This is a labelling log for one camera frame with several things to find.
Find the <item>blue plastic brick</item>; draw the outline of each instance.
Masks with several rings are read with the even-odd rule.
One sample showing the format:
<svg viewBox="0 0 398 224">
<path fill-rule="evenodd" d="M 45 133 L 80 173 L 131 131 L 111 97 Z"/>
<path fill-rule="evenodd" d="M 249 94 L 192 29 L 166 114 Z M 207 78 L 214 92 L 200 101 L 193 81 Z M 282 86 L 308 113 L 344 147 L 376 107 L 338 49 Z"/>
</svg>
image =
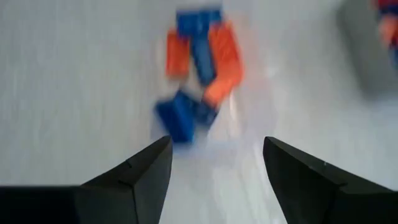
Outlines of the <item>blue plastic brick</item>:
<svg viewBox="0 0 398 224">
<path fill-rule="evenodd" d="M 398 69 L 398 49 L 395 47 L 390 49 L 391 57 L 394 62 L 395 67 Z"/>
<path fill-rule="evenodd" d="M 177 11 L 177 30 L 183 37 L 207 37 L 210 24 L 221 21 L 220 7 Z"/>
<path fill-rule="evenodd" d="M 203 100 L 197 101 L 182 90 L 177 92 L 176 98 L 177 97 L 183 99 L 185 104 L 190 108 L 196 122 L 205 126 L 211 126 L 213 124 L 218 112 L 208 103 Z"/>
<path fill-rule="evenodd" d="M 195 119 L 198 123 L 211 126 L 216 119 L 218 111 L 211 107 L 205 101 L 201 101 L 198 107 L 195 109 Z"/>
<path fill-rule="evenodd" d="M 398 16 L 398 4 L 392 4 L 390 6 L 384 6 L 380 10 L 381 15 L 386 15 L 386 14 L 393 14 Z"/>
<path fill-rule="evenodd" d="M 173 142 L 187 143 L 193 141 L 195 125 L 193 114 L 184 98 L 176 95 L 170 101 L 159 102 L 155 110 L 160 116 Z"/>
<path fill-rule="evenodd" d="M 192 39 L 191 53 L 197 68 L 200 84 L 208 86 L 216 78 L 216 72 L 207 37 L 197 37 Z"/>
</svg>

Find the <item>orange block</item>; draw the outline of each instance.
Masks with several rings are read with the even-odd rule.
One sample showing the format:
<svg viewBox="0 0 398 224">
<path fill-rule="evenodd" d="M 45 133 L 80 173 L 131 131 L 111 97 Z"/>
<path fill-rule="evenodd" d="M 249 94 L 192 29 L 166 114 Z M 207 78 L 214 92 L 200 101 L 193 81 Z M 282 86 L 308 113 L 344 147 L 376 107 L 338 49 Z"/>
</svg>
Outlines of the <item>orange block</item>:
<svg viewBox="0 0 398 224">
<path fill-rule="evenodd" d="M 166 75 L 169 78 L 187 78 L 190 46 L 188 39 L 181 39 L 176 30 L 167 33 Z"/>
<path fill-rule="evenodd" d="M 236 85 L 236 80 L 232 78 L 216 78 L 205 90 L 203 95 L 206 102 L 218 107 L 223 100 L 231 94 Z"/>
<path fill-rule="evenodd" d="M 386 46 L 393 44 L 398 34 L 398 17 L 393 15 L 382 17 L 379 24 L 379 32 Z"/>
<path fill-rule="evenodd" d="M 212 26 L 209 31 L 209 43 L 215 61 L 217 76 L 228 75 L 243 77 L 243 65 L 236 45 L 231 24 Z"/>
<path fill-rule="evenodd" d="M 216 67 L 216 80 L 205 90 L 204 98 L 214 106 L 222 101 L 243 79 L 243 64 L 239 56 L 231 24 L 210 28 L 209 43 Z"/>
</svg>

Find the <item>white surface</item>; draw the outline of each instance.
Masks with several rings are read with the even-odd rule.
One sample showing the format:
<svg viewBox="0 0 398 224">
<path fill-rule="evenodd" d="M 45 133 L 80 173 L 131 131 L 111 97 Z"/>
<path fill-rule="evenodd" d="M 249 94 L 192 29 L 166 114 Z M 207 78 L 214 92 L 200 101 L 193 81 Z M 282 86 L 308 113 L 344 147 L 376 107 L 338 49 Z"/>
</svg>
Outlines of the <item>white surface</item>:
<svg viewBox="0 0 398 224">
<path fill-rule="evenodd" d="M 159 46 L 178 2 L 0 1 L 1 184 L 80 184 L 157 137 Z M 248 75 L 206 141 L 177 150 L 161 223 L 284 223 L 267 135 L 398 189 L 398 101 L 365 100 L 338 5 L 223 2 Z"/>
</svg>

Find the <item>toy block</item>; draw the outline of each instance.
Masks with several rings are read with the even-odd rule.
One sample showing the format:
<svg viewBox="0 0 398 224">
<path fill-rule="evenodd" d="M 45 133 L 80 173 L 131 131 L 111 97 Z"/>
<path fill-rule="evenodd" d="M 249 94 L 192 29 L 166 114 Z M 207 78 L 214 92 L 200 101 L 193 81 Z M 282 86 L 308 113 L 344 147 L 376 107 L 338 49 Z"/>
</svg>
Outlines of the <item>toy block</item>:
<svg viewBox="0 0 398 224">
<path fill-rule="evenodd" d="M 202 86 L 208 86 L 216 78 L 208 39 L 206 37 L 193 38 L 191 40 L 191 52 L 197 68 L 199 82 Z"/>
<path fill-rule="evenodd" d="M 398 4 L 398 0 L 375 0 L 374 2 L 379 9 Z"/>
<path fill-rule="evenodd" d="M 393 15 L 383 16 L 379 23 L 379 32 L 386 46 L 396 46 L 398 38 L 398 17 Z"/>
<path fill-rule="evenodd" d="M 166 75 L 169 78 L 187 78 L 190 62 L 190 42 L 177 35 L 176 30 L 167 33 Z"/>
<path fill-rule="evenodd" d="M 212 26 L 209 31 L 209 42 L 217 77 L 233 80 L 234 86 L 240 84 L 243 79 L 243 64 L 232 25 L 224 23 Z"/>
<path fill-rule="evenodd" d="M 184 98 L 176 95 L 172 100 L 158 102 L 155 110 L 173 142 L 188 143 L 193 141 L 195 125 L 193 114 Z"/>
<path fill-rule="evenodd" d="M 381 16 L 384 16 L 387 14 L 398 16 L 398 4 L 394 3 L 391 5 L 383 6 L 383 7 L 379 8 L 379 12 L 380 12 Z"/>
<path fill-rule="evenodd" d="M 204 99 L 198 101 L 194 97 L 179 90 L 176 97 L 183 99 L 186 105 L 190 108 L 195 120 L 202 125 L 211 126 L 217 117 L 218 111 L 214 106 L 211 106 Z"/>
<path fill-rule="evenodd" d="M 231 94 L 235 84 L 232 78 L 216 78 L 216 80 L 207 87 L 203 99 L 209 105 L 219 107 L 223 100 Z"/>
<path fill-rule="evenodd" d="M 177 30 L 182 37 L 207 37 L 210 24 L 221 22 L 221 8 L 177 11 Z"/>
<path fill-rule="evenodd" d="M 395 68 L 398 69 L 398 49 L 393 48 L 391 49 L 391 57 L 393 59 L 393 61 L 395 62 Z"/>
</svg>

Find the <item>lego brick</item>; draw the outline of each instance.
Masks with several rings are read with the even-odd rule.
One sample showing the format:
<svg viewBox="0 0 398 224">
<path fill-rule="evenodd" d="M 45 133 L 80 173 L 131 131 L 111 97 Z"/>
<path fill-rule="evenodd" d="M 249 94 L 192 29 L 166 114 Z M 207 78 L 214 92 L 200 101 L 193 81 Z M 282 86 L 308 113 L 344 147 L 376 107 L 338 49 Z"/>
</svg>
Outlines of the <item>lego brick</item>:
<svg viewBox="0 0 398 224">
<path fill-rule="evenodd" d="M 398 4 L 398 0 L 374 0 L 374 2 L 379 9 Z"/>
<path fill-rule="evenodd" d="M 217 77 L 233 79 L 238 85 L 243 79 L 243 64 L 239 55 L 231 24 L 212 26 L 209 43 L 214 58 Z"/>
<path fill-rule="evenodd" d="M 219 107 L 223 100 L 231 94 L 235 86 L 234 83 L 235 81 L 232 78 L 217 78 L 205 90 L 203 99 L 208 102 L 209 105 Z"/>
<path fill-rule="evenodd" d="M 398 69 L 398 49 L 396 49 L 396 48 L 390 49 L 390 54 L 391 54 L 391 57 L 392 57 L 392 59 L 394 61 L 395 69 Z"/>
<path fill-rule="evenodd" d="M 221 22 L 221 8 L 177 11 L 178 34 L 183 37 L 206 37 L 210 24 Z"/>
<path fill-rule="evenodd" d="M 216 67 L 216 80 L 205 90 L 204 98 L 219 106 L 243 79 L 243 64 L 231 24 L 212 26 L 209 42 Z"/>
<path fill-rule="evenodd" d="M 176 30 L 167 33 L 166 75 L 169 78 L 187 78 L 190 61 L 190 42 L 177 35 Z"/>
<path fill-rule="evenodd" d="M 193 38 L 191 40 L 191 52 L 197 68 L 199 82 L 203 86 L 208 86 L 216 78 L 208 39 L 205 37 Z"/>
<path fill-rule="evenodd" d="M 398 17 L 385 15 L 379 21 L 379 32 L 386 46 L 396 46 L 398 39 Z"/>
<path fill-rule="evenodd" d="M 206 100 L 198 101 L 182 90 L 177 92 L 176 97 L 179 97 L 185 101 L 194 115 L 197 123 L 204 126 L 211 126 L 213 124 L 218 114 L 216 107 L 211 106 L 206 102 Z"/>
<path fill-rule="evenodd" d="M 398 4 L 383 6 L 379 9 L 379 12 L 382 16 L 386 14 L 392 14 L 398 16 Z"/>
<path fill-rule="evenodd" d="M 176 95 L 170 101 L 158 102 L 155 110 L 171 135 L 173 142 L 188 143 L 193 141 L 195 129 L 193 114 L 185 99 Z"/>
</svg>

